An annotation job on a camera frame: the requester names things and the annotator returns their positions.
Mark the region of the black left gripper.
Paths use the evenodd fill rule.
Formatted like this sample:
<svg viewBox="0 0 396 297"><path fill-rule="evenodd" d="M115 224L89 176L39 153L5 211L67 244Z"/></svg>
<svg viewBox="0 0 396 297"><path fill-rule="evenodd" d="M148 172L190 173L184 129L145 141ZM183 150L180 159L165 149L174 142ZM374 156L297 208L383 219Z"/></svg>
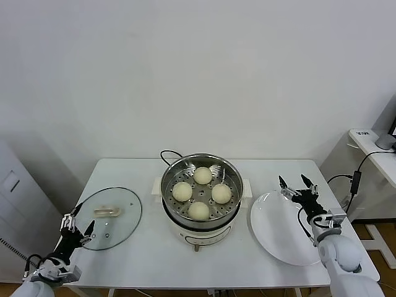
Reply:
<svg viewBox="0 0 396 297"><path fill-rule="evenodd" d="M92 220L84 235L75 228L75 217L81 209L82 203L75 206L69 213L65 214L61 221L61 241L56 248L56 258L65 264L70 263L70 257L75 249L81 248L92 240L95 220Z"/></svg>

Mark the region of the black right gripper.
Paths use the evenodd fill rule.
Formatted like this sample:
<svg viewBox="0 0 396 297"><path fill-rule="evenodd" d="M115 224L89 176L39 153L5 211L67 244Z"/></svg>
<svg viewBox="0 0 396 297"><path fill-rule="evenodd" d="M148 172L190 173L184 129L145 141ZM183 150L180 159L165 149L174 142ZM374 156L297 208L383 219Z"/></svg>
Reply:
<svg viewBox="0 0 396 297"><path fill-rule="evenodd" d="M306 186L306 189L295 190L288 187L285 180L279 176L279 185L281 194L287 199L292 199L294 203L300 204L307 215L307 221L311 221L315 216L326 214L323 206L317 202L319 192L317 185L314 184L308 177L301 174L301 179Z"/></svg>

